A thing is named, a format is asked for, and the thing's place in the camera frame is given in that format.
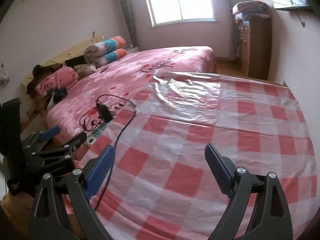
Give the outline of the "lower rolled bolster pillow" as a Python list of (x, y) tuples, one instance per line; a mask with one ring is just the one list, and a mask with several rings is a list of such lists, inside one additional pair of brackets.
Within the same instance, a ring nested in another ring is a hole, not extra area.
[(127, 55), (127, 51), (123, 48), (117, 49), (115, 51), (112, 51), (110, 53), (107, 53), (103, 56), (96, 57), (94, 59), (94, 64), (96, 68), (103, 67), (105, 65), (108, 65), (109, 63), (112, 63), (114, 61), (117, 61), (118, 59), (121, 59), (122, 57)]

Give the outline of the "wooden headboard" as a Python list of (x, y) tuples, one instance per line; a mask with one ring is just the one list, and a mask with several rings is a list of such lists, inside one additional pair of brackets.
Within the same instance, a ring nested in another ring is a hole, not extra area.
[(22, 87), (25, 89), (25, 91), (28, 91), (28, 88), (30, 88), (34, 84), (39, 84), (43, 79), (48, 77), (53, 73), (53, 70), (56, 70), (59, 65), (65, 66), (66, 60), (70, 60), (76, 57), (79, 57), (81, 55), (84, 55), (84, 51), (87, 47), (90, 45), (93, 45), (95, 43), (103, 41), (105, 38), (103, 35), (90, 38), (88, 40), (85, 40), (84, 42), (80, 42), (79, 44), (59, 53), (58, 55), (54, 56), (53, 58), (49, 59), (45, 63), (41, 64), (42, 68), (44, 68), (44, 73), (40, 75), (40, 77), (37, 77), (35, 81), (33, 72), (31, 72), (27, 77), (24, 78), (22, 81)]

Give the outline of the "folded blanket on cabinet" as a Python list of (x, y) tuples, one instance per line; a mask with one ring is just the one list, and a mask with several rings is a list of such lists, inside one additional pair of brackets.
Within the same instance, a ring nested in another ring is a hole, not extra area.
[(270, 6), (262, 1), (246, 1), (237, 3), (232, 13), (236, 23), (250, 21), (253, 17), (270, 18), (272, 11)]

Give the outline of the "white power strip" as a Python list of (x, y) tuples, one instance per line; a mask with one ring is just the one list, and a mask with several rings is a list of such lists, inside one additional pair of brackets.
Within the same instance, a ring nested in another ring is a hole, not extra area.
[(86, 144), (88, 147), (93, 146), (98, 139), (104, 139), (106, 137), (105, 131), (107, 130), (109, 124), (110, 122), (102, 122), (96, 128), (94, 128), (93, 131), (87, 134)]

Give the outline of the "pink pillow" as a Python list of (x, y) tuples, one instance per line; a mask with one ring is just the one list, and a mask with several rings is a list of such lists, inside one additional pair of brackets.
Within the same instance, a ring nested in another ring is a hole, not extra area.
[(78, 82), (78, 75), (71, 67), (62, 67), (42, 80), (36, 87), (37, 94), (46, 96), (50, 91), (60, 88), (71, 89)]

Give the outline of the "brown wooden cabinet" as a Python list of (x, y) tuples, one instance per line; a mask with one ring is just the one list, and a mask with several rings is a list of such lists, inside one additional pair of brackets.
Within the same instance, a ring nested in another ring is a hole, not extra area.
[(240, 58), (245, 77), (267, 80), (272, 50), (272, 22), (253, 17), (238, 24)]

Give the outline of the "red checkered plastic tablecloth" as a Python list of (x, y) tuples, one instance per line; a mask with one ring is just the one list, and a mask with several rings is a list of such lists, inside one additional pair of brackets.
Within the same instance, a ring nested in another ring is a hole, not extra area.
[(298, 237), (319, 206), (308, 126), (291, 90), (213, 74), (150, 79), (80, 161), (116, 145), (108, 187), (91, 203), (114, 239), (207, 239), (228, 204), (207, 144), (257, 175), (274, 172)]

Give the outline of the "rolled bolster pillow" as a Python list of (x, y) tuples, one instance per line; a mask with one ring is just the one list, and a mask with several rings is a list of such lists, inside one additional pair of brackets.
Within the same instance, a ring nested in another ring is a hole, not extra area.
[(107, 53), (103, 56), (96, 57), (94, 59), (94, 64), (96, 68), (103, 67), (105, 65), (108, 65), (109, 63), (112, 63), (114, 61), (117, 61), (118, 59), (121, 59), (122, 57), (127, 55), (127, 51), (123, 48), (117, 49), (115, 51), (112, 51), (110, 53)]
[(95, 43), (86, 48), (84, 58), (87, 63), (93, 62), (96, 57), (116, 51), (125, 45), (125, 40), (121, 36), (115, 36), (104, 41)]

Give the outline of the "window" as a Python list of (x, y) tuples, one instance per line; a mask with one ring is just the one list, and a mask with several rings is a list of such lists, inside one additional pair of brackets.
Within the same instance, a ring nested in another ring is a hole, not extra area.
[(213, 21), (212, 0), (146, 0), (152, 25)]

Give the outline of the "upper rolled bolster pillow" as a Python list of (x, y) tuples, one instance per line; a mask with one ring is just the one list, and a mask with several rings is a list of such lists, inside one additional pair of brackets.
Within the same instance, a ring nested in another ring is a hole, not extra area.
[(87, 63), (93, 62), (96, 57), (116, 51), (125, 45), (125, 40), (121, 36), (115, 36), (104, 41), (95, 43), (86, 48), (84, 58)]

